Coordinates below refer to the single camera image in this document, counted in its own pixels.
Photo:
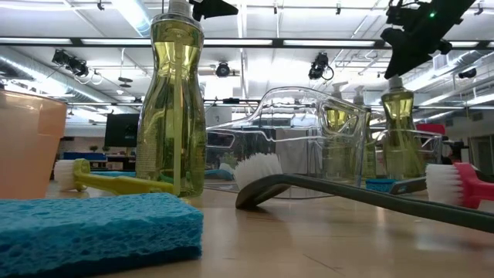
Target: peach plastic cup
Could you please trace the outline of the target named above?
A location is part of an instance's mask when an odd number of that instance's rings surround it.
[[[0,198],[45,198],[66,110],[57,100],[0,90]]]

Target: yellow dish brush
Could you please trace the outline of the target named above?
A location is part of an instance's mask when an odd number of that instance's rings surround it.
[[[53,170],[60,191],[76,189],[81,192],[86,187],[96,188],[115,195],[166,192],[174,193],[173,185],[161,181],[147,181],[139,178],[110,178],[90,174],[90,163],[86,159],[61,160],[55,163]]]

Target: computer monitor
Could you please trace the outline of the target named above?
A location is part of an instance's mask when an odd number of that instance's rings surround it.
[[[109,114],[105,146],[136,147],[139,114]]]

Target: table surface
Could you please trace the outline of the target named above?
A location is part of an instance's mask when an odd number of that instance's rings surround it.
[[[109,193],[59,193],[88,198]],[[236,194],[205,189],[203,256],[116,273],[126,277],[494,277],[494,235],[340,197],[272,200],[235,209]]]

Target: cellulose sponge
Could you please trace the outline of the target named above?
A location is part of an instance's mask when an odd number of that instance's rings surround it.
[[[197,259],[202,219],[168,193],[0,200],[0,276],[81,277]]]

